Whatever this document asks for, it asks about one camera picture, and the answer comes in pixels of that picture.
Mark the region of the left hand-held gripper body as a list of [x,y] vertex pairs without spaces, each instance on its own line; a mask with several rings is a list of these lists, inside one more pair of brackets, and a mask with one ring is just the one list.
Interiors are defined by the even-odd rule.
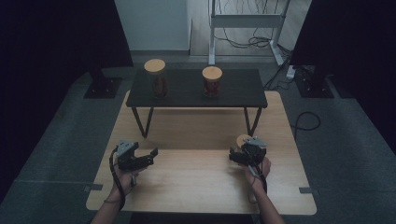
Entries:
[[135,142],[121,140],[117,147],[118,166],[122,171],[136,171],[154,163],[150,155],[136,157],[133,149]]

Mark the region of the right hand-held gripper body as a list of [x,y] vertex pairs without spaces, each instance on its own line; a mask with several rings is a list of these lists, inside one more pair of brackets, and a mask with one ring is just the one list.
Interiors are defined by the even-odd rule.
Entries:
[[266,155],[266,144],[255,136],[248,139],[241,149],[237,148],[235,151],[235,154],[230,155],[231,161],[244,165],[254,165],[263,161]]

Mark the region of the dark curtain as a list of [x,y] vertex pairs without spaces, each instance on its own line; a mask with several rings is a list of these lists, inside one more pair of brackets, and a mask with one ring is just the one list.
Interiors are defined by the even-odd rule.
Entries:
[[333,74],[396,153],[396,0],[312,0],[291,62]]
[[69,87],[132,63],[116,0],[0,0],[0,203]]

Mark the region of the wooden cup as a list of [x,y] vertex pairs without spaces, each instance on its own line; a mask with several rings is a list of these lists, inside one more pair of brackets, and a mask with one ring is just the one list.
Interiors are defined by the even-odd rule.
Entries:
[[247,134],[241,134],[236,138],[236,145],[238,149],[241,149],[246,143],[247,140],[250,139],[251,136]]
[[222,70],[216,66],[208,66],[202,71],[202,76],[204,79],[204,95],[207,97],[218,96]]

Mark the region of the person's left hand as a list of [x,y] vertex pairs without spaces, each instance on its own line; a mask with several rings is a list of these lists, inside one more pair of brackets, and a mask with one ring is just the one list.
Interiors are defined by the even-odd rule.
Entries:
[[120,186],[125,195],[127,195],[132,190],[132,182],[134,177],[138,177],[139,174],[144,171],[144,168],[136,170],[136,171],[122,171],[119,167],[115,168],[116,175],[118,180],[120,181]]

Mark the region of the white desk frame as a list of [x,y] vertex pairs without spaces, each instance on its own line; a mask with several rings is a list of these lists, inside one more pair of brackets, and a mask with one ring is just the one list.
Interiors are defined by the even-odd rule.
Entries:
[[216,63],[216,45],[215,45],[215,31],[217,29],[236,29],[236,28],[263,28],[271,29],[273,35],[269,38],[269,46],[275,57],[276,63],[281,65],[285,62],[282,58],[281,48],[278,45],[278,40],[282,32],[287,12],[290,5],[290,0],[286,0],[284,6],[279,12],[266,13],[265,9],[268,1],[264,0],[264,5],[258,14],[221,14],[219,9],[219,0],[208,0],[208,16],[209,16],[209,45],[208,45],[208,64],[214,65]]

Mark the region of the tall glass jar wooden lid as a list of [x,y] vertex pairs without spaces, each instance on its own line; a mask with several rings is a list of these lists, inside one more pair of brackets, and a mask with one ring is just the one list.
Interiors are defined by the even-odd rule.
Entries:
[[151,85],[155,98],[161,99],[168,94],[168,84],[165,72],[165,61],[161,59],[151,59],[145,62],[144,69],[148,74],[148,80]]

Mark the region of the black stand base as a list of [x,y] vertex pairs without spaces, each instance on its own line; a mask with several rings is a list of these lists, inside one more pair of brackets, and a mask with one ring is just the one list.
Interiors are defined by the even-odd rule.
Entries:
[[85,99],[112,99],[116,97],[120,87],[121,77],[106,77],[101,68],[89,70],[92,83],[87,89]]
[[326,76],[327,72],[321,66],[299,65],[294,80],[303,98],[333,98]]

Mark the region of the person's right hand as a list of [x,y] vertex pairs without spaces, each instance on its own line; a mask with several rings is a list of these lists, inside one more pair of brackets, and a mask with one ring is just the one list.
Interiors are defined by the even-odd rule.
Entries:
[[264,158],[261,163],[244,167],[247,182],[253,189],[267,189],[266,177],[271,170],[271,162],[268,158]]

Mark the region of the black shelf with metal legs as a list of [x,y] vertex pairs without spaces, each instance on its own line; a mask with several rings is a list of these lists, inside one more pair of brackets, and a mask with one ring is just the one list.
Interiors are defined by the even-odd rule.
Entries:
[[219,81],[219,95],[204,95],[204,77],[199,69],[170,69],[165,75],[168,94],[156,99],[151,78],[139,70],[127,98],[141,135],[147,138],[156,107],[243,107],[247,134],[253,135],[262,110],[268,106],[257,69],[225,69]]

